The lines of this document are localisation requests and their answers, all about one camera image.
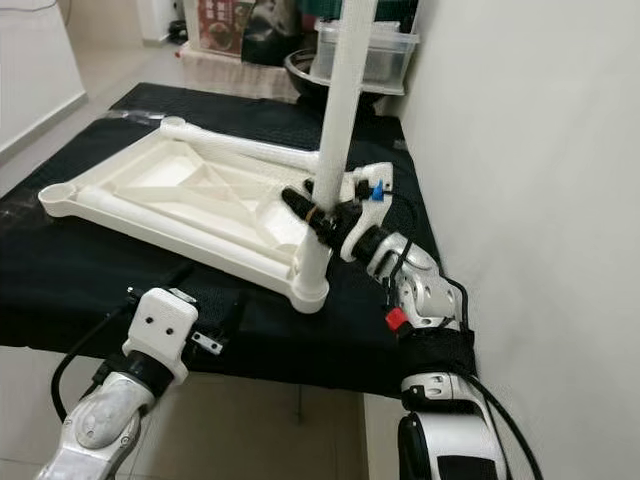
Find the white pole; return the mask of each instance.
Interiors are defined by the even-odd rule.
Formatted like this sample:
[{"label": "white pole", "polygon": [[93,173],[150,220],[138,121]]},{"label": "white pole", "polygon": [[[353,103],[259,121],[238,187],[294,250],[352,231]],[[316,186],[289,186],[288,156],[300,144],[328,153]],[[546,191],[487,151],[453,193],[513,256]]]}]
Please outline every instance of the white pole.
[{"label": "white pole", "polygon": [[[326,211],[333,209],[340,193],[377,4],[378,0],[342,1],[340,34],[313,187],[313,200]],[[313,313],[322,308],[329,293],[329,283],[325,278],[328,263],[329,250],[318,242],[314,232],[308,231],[301,247],[298,273],[292,284],[292,298],[304,300],[300,305],[292,300],[298,310]],[[300,308],[303,304],[314,304],[317,308],[305,311]]]}]

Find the black velcro strap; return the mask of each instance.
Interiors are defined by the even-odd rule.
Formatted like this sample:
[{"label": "black velcro strap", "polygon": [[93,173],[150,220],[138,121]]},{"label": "black velcro strap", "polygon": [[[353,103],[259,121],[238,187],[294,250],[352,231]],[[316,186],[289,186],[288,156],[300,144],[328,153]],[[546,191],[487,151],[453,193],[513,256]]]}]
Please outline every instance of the black velcro strap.
[{"label": "black velcro strap", "polygon": [[399,339],[402,378],[418,373],[463,371],[476,374],[472,330],[421,328]]}]

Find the white plastic base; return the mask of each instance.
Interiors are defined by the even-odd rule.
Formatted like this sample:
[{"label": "white plastic base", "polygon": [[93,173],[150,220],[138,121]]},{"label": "white plastic base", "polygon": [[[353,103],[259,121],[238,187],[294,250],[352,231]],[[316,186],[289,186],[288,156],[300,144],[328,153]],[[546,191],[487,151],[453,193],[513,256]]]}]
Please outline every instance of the white plastic base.
[{"label": "white plastic base", "polygon": [[[283,147],[271,151],[244,140],[241,155],[201,129],[192,140],[177,140],[180,129],[197,127],[170,122],[171,129],[156,130],[70,182],[43,189],[38,198],[47,213],[84,218],[218,268],[287,296],[301,312],[322,308],[328,285],[313,296],[292,285],[307,226],[280,199],[283,187],[302,189],[312,176],[301,166],[315,169],[308,161],[313,153],[286,149],[290,159],[274,163],[269,155]],[[246,155],[252,145],[263,159]],[[341,197],[352,198],[353,191],[347,174]]]}]

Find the transparent plastic container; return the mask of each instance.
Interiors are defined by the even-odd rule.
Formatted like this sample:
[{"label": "transparent plastic container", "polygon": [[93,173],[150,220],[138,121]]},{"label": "transparent plastic container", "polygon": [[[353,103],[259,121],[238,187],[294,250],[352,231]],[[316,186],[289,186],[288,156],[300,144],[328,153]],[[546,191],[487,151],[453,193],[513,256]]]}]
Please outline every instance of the transparent plastic container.
[{"label": "transparent plastic container", "polygon": [[[413,50],[420,42],[420,36],[398,33],[395,31],[397,24],[394,22],[376,22],[374,25],[364,70],[363,88],[368,92],[385,95],[404,95],[404,75]],[[322,80],[330,80],[340,23],[318,20],[315,28],[318,31],[318,49],[310,74]]]}]

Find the table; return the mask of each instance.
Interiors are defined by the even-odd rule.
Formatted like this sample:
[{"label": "table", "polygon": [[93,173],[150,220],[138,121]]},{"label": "table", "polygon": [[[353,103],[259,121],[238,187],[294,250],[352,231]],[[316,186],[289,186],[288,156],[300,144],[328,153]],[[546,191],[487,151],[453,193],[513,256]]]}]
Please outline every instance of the table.
[{"label": "table", "polygon": [[[322,114],[272,100],[140,84],[114,106],[177,115],[209,130],[314,150]],[[150,288],[185,262],[177,254],[75,217],[47,217],[37,193],[74,178],[151,132],[153,121],[95,121],[0,200],[0,344],[67,351],[121,303],[128,286]],[[393,162],[395,188],[415,202],[416,244],[437,248],[402,129],[391,117],[357,120],[348,169]],[[410,212],[394,203],[384,226],[407,233]],[[397,350],[387,330],[382,288],[356,264],[332,260],[331,292],[313,315],[244,280],[198,264],[181,288],[201,304],[198,329],[214,328],[241,293],[248,301],[224,355],[198,352],[192,370],[396,395]],[[120,349],[129,320],[117,318],[83,352]]]}]

